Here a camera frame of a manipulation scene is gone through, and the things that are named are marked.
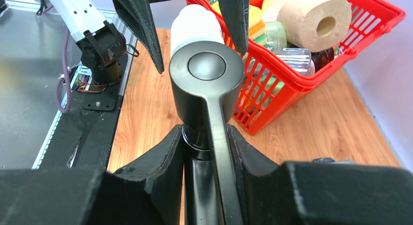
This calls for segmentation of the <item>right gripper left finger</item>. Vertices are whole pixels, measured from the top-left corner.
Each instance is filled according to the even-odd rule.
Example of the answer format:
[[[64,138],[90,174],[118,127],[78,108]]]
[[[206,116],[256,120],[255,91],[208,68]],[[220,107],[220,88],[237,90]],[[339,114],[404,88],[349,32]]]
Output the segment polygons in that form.
[[[3,170],[3,225],[177,225],[183,183],[183,127],[118,169]]]

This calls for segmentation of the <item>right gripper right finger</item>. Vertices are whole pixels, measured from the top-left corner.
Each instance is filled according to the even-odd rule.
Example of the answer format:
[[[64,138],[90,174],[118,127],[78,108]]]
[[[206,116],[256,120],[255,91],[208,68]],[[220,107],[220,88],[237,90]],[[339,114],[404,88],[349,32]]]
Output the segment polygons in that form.
[[[413,175],[383,166],[277,164],[227,127],[247,225],[410,225]]]

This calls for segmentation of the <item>white pvc elbow fitting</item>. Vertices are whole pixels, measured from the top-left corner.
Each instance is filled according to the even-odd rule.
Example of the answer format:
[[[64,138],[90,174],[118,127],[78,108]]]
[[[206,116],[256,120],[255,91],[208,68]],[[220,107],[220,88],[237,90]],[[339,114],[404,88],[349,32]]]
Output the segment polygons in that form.
[[[224,38],[214,13],[199,4],[190,4],[181,10],[172,23],[170,57],[183,46],[197,41],[224,43]]]

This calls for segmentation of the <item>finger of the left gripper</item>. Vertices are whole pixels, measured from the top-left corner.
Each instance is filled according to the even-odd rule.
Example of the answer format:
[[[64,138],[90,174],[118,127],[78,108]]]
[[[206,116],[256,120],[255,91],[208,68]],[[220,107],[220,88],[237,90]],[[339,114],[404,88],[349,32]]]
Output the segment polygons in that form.
[[[159,74],[165,70],[149,0],[112,0],[121,21],[147,49]]]
[[[244,55],[248,50],[250,0],[218,0],[221,15],[236,50]]]

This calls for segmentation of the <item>dark grey metal faucet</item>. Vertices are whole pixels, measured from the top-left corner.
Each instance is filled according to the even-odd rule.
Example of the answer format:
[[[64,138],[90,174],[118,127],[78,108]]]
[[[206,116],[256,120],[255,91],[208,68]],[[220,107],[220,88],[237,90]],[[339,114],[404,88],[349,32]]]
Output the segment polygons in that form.
[[[198,41],[171,58],[169,75],[177,113],[193,128],[204,127],[208,137],[222,225],[243,224],[232,151],[226,125],[235,111],[244,79],[244,65],[230,47]]]

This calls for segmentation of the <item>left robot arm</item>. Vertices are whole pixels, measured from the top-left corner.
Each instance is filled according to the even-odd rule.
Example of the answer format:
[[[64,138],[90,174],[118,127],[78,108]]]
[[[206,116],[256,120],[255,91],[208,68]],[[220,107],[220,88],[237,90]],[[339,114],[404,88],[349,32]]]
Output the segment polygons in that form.
[[[93,72],[101,70],[103,78],[94,75],[100,84],[116,82],[119,74],[108,79],[108,68],[126,53],[126,40],[92,5],[90,0],[49,0],[64,20],[82,51],[81,62]],[[112,0],[121,21],[147,49],[159,74],[165,70],[160,43],[153,20],[151,3],[169,0]],[[248,50],[250,0],[218,0],[226,28],[239,53]]]

